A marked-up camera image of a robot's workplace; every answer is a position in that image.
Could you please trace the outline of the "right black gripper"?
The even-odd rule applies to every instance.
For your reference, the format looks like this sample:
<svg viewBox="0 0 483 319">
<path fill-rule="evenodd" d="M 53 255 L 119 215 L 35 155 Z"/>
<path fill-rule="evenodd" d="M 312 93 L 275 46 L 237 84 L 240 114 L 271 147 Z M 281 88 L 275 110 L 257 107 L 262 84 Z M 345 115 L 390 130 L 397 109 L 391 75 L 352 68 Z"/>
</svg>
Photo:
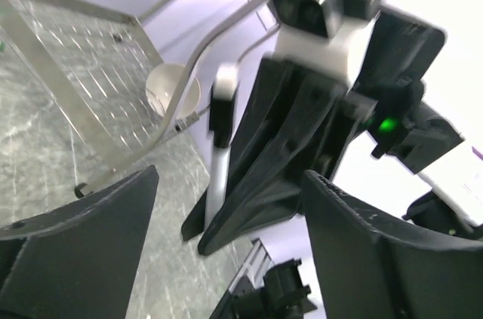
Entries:
<svg viewBox="0 0 483 319">
<path fill-rule="evenodd" d="M 432 27 L 388 14 L 380 17 L 361 72 L 343 98 L 351 132 L 340 163 L 352 141 L 365 132 L 376 141 L 375 158 L 391 155 L 413 173 L 462 144 L 463 137 L 452 125 L 423 102 L 421 78 L 444 41 L 444 33 Z M 302 79 L 310 74 L 328 78 L 301 67 Z"/>
</svg>

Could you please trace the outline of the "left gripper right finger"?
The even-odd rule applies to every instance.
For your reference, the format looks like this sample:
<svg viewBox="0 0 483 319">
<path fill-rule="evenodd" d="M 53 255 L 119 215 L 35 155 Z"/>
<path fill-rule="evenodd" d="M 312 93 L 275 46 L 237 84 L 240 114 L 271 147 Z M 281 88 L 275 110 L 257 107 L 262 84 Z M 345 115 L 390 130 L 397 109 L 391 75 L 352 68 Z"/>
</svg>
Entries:
<svg viewBox="0 0 483 319">
<path fill-rule="evenodd" d="M 300 197 L 329 318 L 481 318 L 480 241 L 395 218 L 311 170 Z"/>
</svg>

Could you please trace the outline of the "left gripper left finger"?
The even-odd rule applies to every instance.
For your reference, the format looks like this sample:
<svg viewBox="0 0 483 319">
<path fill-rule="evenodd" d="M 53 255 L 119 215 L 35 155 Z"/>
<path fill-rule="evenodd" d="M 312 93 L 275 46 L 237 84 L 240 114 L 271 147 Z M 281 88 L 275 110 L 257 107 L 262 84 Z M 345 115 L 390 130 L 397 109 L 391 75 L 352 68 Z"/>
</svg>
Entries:
<svg viewBox="0 0 483 319">
<path fill-rule="evenodd" d="M 125 317 L 158 187 L 149 166 L 1 229 L 3 318 Z"/>
</svg>

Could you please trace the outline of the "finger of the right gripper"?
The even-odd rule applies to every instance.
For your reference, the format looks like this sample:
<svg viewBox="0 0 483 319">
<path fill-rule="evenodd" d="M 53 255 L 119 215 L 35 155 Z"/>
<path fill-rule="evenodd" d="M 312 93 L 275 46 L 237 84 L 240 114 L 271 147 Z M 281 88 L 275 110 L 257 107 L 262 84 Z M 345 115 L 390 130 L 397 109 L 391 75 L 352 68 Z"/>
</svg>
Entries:
<svg viewBox="0 0 483 319">
<path fill-rule="evenodd" d="M 232 141 L 228 180 L 243 162 L 250 162 L 261 145 L 278 130 L 279 121 L 288 113 L 301 81 L 299 64 L 271 57 L 260 61 L 254 88 Z M 203 236 L 204 214 L 205 198 L 201 197 L 181 226 L 183 240 Z"/>
<path fill-rule="evenodd" d="M 226 200 L 198 243 L 200 255 L 301 213 L 305 170 L 334 177 L 351 132 L 343 111 L 346 92 L 329 78 L 302 79 L 278 130 L 229 177 Z"/>
</svg>

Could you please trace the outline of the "black cap marker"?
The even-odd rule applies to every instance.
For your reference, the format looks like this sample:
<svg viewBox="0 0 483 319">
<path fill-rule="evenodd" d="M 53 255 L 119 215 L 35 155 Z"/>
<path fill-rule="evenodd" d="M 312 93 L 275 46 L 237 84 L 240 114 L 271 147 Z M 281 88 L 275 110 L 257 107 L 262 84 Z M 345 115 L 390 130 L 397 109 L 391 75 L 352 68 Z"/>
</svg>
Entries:
<svg viewBox="0 0 483 319">
<path fill-rule="evenodd" d="M 232 63 L 220 65 L 211 89 L 208 130 L 213 134 L 213 145 L 205 201 L 205 228 L 223 206 L 226 196 L 237 93 L 238 66 Z"/>
</svg>

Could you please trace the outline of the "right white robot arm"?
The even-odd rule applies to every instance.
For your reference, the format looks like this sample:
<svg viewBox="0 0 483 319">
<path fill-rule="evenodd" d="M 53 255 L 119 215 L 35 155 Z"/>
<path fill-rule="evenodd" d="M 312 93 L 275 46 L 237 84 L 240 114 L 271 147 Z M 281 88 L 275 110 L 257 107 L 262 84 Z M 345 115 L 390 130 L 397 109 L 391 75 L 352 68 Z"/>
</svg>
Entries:
<svg viewBox="0 0 483 319">
<path fill-rule="evenodd" d="M 465 223 L 482 224 L 469 181 L 481 168 L 467 141 L 423 102 L 422 77 L 445 33 L 413 17 L 383 11 L 371 24 L 340 36 L 365 48 L 355 84 L 331 78 L 333 41 L 282 26 L 274 53 L 260 61 L 254 88 L 232 141 L 226 197 L 211 221 L 201 197 L 181 227 L 209 255 L 236 238 L 305 213 L 304 172 L 332 179 L 348 145 L 363 132 L 372 155 L 390 155 L 432 187 Z"/>
</svg>

